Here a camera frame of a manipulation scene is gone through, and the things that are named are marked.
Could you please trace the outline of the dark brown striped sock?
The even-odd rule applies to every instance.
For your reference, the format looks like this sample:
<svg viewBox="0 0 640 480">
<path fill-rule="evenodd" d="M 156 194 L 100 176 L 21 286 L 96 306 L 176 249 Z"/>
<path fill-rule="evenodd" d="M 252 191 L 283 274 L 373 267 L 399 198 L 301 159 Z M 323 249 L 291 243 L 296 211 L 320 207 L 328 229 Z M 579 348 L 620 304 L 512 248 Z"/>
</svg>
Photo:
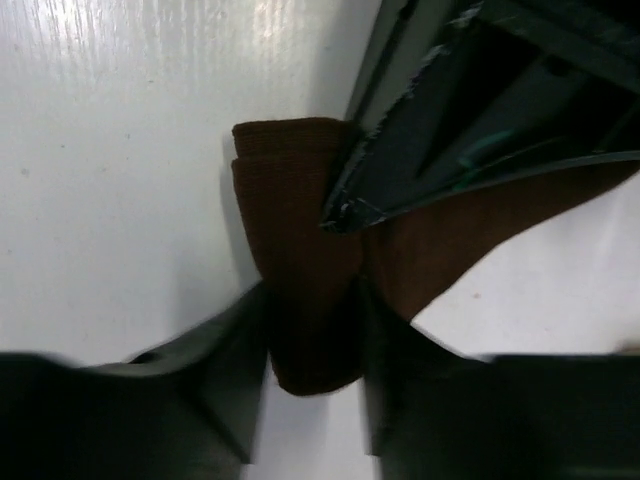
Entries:
<svg viewBox="0 0 640 480">
<path fill-rule="evenodd" d="M 361 374 L 360 278 L 412 320 L 512 237 L 620 185 L 635 161 L 544 174 L 437 201 L 363 231 L 319 222 L 333 161 L 352 126 L 330 118 L 236 125 L 233 185 L 257 270 L 275 298 L 268 349 L 296 396 L 341 389 Z"/>
</svg>

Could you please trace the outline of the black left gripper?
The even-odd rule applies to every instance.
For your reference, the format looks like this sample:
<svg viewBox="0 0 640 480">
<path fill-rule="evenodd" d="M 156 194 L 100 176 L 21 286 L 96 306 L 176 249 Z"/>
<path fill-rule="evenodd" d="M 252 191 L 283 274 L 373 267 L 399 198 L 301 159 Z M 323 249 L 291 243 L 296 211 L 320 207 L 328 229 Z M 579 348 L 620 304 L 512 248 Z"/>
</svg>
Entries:
<svg viewBox="0 0 640 480">
<path fill-rule="evenodd" d="M 635 1 L 384 1 L 322 226 L 639 157 Z"/>
</svg>

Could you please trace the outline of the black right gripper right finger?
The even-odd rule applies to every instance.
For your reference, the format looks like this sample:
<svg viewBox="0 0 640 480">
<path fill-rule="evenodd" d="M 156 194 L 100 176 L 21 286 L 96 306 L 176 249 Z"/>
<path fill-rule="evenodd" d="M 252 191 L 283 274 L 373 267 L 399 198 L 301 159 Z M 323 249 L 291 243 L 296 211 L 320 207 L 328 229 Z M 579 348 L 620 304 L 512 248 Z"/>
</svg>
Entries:
<svg viewBox="0 0 640 480">
<path fill-rule="evenodd" d="M 462 357 L 359 286 L 371 453 L 386 479 L 635 479 L 639 360 Z"/>
</svg>

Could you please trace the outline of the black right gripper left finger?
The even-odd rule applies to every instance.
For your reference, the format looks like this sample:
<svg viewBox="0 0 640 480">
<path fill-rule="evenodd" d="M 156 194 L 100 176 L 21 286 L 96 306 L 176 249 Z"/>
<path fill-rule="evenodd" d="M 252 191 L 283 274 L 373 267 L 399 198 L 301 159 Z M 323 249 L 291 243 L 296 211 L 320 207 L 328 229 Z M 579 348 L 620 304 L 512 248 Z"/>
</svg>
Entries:
<svg viewBox="0 0 640 480">
<path fill-rule="evenodd" d="M 127 362 L 1 357 L 5 479 L 237 479 L 252 457 L 268 295 Z"/>
</svg>

